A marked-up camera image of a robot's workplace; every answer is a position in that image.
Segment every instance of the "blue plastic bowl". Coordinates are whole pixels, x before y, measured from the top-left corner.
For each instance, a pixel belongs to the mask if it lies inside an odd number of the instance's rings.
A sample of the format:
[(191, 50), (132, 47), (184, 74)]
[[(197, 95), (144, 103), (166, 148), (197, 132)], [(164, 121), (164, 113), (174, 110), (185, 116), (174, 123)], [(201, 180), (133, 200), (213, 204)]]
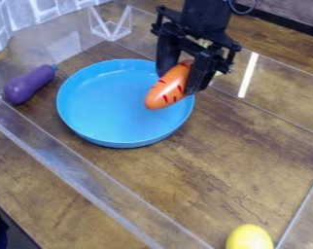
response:
[(136, 148), (164, 139), (193, 110), (195, 98), (160, 110), (144, 99), (157, 81), (156, 65), (141, 59), (116, 59), (77, 71), (57, 95), (58, 114), (89, 142), (112, 148)]

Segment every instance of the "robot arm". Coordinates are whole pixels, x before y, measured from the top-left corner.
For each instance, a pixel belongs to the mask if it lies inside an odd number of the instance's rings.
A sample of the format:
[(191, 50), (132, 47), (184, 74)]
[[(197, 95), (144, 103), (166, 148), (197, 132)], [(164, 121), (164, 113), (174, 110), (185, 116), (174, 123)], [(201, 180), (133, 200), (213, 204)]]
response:
[[(157, 36), (156, 72), (161, 77), (177, 64), (180, 53), (188, 53), (195, 62), (184, 89), (186, 94), (205, 89), (216, 71), (231, 72), (235, 54), (241, 50), (240, 44), (225, 35), (231, 13), (244, 15), (255, 7), (240, 13), (232, 1), (185, 0), (181, 13), (164, 6), (156, 8), (156, 23), (152, 24), (152, 33)], [(211, 45), (204, 48), (188, 37), (208, 40)]]

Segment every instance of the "orange carrot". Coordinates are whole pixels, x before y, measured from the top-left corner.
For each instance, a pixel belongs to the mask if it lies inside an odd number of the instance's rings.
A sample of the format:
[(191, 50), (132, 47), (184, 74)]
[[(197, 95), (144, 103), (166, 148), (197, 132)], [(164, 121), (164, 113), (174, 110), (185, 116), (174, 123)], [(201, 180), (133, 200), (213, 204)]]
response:
[(192, 60), (182, 60), (157, 80), (145, 98), (148, 109), (161, 109), (186, 96), (184, 89), (192, 63)]

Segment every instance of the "yellow lemon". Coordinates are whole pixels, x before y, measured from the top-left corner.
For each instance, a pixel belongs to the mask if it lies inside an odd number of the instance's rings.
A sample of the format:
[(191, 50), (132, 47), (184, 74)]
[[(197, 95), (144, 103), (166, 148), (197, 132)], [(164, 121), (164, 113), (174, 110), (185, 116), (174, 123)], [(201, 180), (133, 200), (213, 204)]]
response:
[(231, 232), (225, 249), (273, 249), (273, 243), (268, 233), (260, 227), (244, 224)]

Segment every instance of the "black cable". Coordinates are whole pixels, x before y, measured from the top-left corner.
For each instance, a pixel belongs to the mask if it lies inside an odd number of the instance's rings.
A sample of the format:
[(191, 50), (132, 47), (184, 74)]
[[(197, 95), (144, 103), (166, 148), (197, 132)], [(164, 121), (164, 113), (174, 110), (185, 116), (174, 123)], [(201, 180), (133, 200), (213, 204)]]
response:
[(231, 8), (232, 13), (233, 13), (235, 15), (237, 15), (237, 16), (244, 16), (244, 15), (247, 15), (247, 14), (253, 10), (253, 8), (255, 8), (255, 6), (256, 6), (259, 0), (253, 0), (253, 5), (252, 5), (252, 7), (251, 7), (247, 11), (244, 11), (244, 12), (240, 12), (240, 11), (236, 10), (232, 1), (233, 1), (233, 0), (227, 0), (228, 6), (229, 6), (229, 8)]

